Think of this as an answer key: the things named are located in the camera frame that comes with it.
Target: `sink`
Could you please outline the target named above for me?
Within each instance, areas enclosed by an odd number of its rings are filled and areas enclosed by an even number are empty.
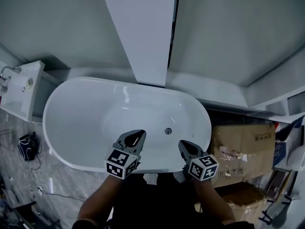
[[[41,61],[19,66],[21,72],[5,71],[7,92],[2,95],[0,108],[28,122],[42,123],[44,106],[60,81],[43,71]]]
[[[60,161],[98,172],[105,172],[104,159],[122,133],[147,133],[135,173],[161,173],[184,167],[181,139],[206,151],[212,130],[205,108],[188,94],[91,77],[61,84],[46,103],[42,124]]]

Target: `marker cube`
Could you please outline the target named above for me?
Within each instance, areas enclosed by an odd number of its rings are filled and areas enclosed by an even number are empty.
[[[207,155],[201,158],[191,160],[188,173],[196,179],[203,181],[216,175],[219,163],[213,155]]]
[[[104,163],[107,173],[125,179],[137,168],[138,156],[111,148],[110,155]]]

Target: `overflow drain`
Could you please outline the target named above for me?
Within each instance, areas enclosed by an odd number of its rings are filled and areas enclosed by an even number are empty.
[[[166,128],[165,129],[165,134],[167,134],[167,135],[170,135],[170,134],[172,134],[172,129],[171,128]]]

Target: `bathtub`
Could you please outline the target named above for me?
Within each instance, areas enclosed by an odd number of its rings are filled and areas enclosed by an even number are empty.
[[[207,150],[210,118],[192,96],[169,89],[78,77],[61,84],[43,113],[45,139],[66,165],[105,172],[104,159],[118,137],[143,129],[147,136],[134,173],[182,170],[178,142]]]

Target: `black bag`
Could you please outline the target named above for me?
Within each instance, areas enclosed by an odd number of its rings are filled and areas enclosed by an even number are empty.
[[[18,149],[25,161],[33,160],[38,152],[40,139],[36,137],[36,132],[31,135],[24,135],[19,138]]]

